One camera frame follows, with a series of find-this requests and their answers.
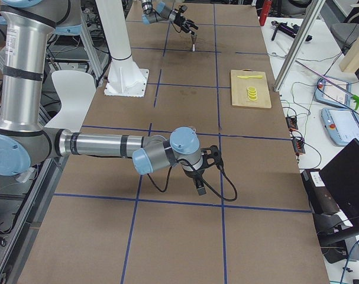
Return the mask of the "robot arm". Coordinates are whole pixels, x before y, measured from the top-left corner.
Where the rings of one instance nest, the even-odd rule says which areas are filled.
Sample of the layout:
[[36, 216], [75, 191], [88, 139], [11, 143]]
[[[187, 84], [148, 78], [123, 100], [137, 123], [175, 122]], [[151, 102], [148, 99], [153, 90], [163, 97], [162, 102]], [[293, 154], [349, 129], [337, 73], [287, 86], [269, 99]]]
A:
[[141, 1], [143, 9], [142, 21], [144, 24], [152, 24], [156, 22], [169, 21], [179, 27], [179, 33], [189, 33], [193, 38], [197, 36], [196, 30], [198, 26], [194, 21], [186, 18], [183, 14], [187, 11], [186, 5], [180, 5], [178, 9], [174, 9], [159, 2], [156, 7], [152, 1]]
[[194, 129], [179, 127], [169, 138], [81, 133], [96, 86], [85, 72], [59, 70], [53, 85], [62, 101], [59, 113], [46, 125], [38, 121], [48, 38], [78, 35], [82, 30], [79, 1], [2, 1], [7, 23], [0, 106], [0, 175], [13, 176], [54, 157], [86, 155], [131, 159], [136, 171], [150, 175], [181, 165], [198, 194], [209, 189], [203, 178], [212, 166], [224, 170], [217, 146], [200, 146]]

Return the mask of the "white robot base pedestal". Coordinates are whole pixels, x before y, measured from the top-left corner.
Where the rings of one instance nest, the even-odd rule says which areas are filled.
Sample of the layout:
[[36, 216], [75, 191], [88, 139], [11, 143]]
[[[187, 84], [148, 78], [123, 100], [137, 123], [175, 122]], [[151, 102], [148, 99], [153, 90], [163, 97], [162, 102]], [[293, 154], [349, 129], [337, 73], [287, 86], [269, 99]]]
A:
[[132, 58], [122, 1], [98, 0], [96, 6], [111, 55], [105, 95], [143, 97], [149, 70], [140, 69]]

